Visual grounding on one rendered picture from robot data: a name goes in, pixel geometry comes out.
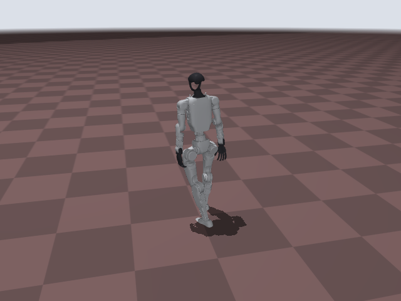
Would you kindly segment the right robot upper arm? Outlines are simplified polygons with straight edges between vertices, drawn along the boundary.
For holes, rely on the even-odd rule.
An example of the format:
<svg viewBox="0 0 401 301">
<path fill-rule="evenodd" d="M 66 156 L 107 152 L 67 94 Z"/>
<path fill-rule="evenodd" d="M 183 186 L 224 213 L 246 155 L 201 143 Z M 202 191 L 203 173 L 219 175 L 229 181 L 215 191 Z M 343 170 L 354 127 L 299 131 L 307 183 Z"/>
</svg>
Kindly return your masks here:
<svg viewBox="0 0 401 301">
<path fill-rule="evenodd" d="M 212 99 L 212 113 L 214 114 L 214 118 L 212 119 L 213 125 L 219 125 L 222 123 L 221 120 L 221 111 L 219 108 L 219 99 L 215 96 L 210 96 Z"/>
</svg>

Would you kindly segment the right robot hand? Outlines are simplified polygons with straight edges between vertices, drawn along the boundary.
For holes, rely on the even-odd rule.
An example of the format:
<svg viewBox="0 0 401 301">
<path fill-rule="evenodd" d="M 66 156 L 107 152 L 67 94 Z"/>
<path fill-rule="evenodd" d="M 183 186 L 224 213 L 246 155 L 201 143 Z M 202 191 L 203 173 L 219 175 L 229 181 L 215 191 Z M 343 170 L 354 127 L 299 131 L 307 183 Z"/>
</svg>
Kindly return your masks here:
<svg viewBox="0 0 401 301">
<path fill-rule="evenodd" d="M 217 141 L 218 141 L 218 140 L 217 140 Z M 219 155 L 218 155 L 217 160 L 219 160 L 219 157 L 220 157 L 220 154 L 221 154 L 221 158 L 220 158 L 219 161 L 221 161 L 221 159 L 222 159 L 222 161 L 223 161 L 223 160 L 224 160 L 224 155 L 225 155 L 225 159 L 226 159 L 226 148 L 224 147 L 224 145 L 225 145 L 224 139 L 223 139 L 223 144 L 219 144 L 219 143 L 218 143 L 218 145 L 219 145 L 219 147 L 218 147 L 217 152 L 219 153 Z M 214 154 L 215 156 L 216 156 L 217 152 Z M 223 158 L 222 158 L 222 157 L 223 157 Z"/>
</svg>

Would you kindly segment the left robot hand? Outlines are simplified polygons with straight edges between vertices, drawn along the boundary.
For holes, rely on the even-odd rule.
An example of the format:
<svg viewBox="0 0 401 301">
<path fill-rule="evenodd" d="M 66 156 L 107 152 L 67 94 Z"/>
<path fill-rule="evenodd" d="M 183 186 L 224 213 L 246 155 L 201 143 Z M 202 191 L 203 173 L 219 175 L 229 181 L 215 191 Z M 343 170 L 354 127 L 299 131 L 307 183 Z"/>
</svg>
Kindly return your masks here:
<svg viewBox="0 0 401 301">
<path fill-rule="evenodd" d="M 187 166 L 184 166 L 184 165 L 183 165 L 183 162 L 182 162 L 182 156 L 181 156 L 181 154 L 183 154 L 182 148 L 179 148 L 179 153 L 176 152 L 176 154 L 177 154 L 177 161 L 178 161 L 178 164 L 179 164 L 181 167 L 187 167 Z"/>
</svg>

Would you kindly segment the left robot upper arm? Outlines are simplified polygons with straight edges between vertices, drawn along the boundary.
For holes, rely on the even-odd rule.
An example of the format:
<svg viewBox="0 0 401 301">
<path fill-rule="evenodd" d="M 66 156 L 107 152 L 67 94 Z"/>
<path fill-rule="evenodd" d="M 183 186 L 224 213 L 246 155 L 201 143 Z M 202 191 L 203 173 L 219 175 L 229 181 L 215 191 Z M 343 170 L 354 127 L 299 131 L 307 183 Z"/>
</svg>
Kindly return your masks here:
<svg viewBox="0 0 401 301">
<path fill-rule="evenodd" d="M 185 110 L 187 109 L 189 105 L 189 100 L 180 100 L 177 102 L 177 119 L 178 119 L 178 124 L 180 126 L 180 132 L 184 131 L 186 129 L 185 126 Z"/>
</svg>

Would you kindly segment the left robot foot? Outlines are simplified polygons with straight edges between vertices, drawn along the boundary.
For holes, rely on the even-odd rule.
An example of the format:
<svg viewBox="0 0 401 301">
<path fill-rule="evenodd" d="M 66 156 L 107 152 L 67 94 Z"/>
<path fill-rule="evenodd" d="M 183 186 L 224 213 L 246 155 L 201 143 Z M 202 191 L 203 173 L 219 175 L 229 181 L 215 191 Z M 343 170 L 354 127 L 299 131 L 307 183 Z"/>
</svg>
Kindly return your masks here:
<svg viewBox="0 0 401 301">
<path fill-rule="evenodd" d="M 200 224 L 205 225 L 208 228 L 213 227 L 213 223 L 212 223 L 212 221 L 210 219 L 206 218 L 207 221 L 203 221 L 202 218 L 196 218 L 195 220 L 197 222 L 199 222 Z"/>
</svg>

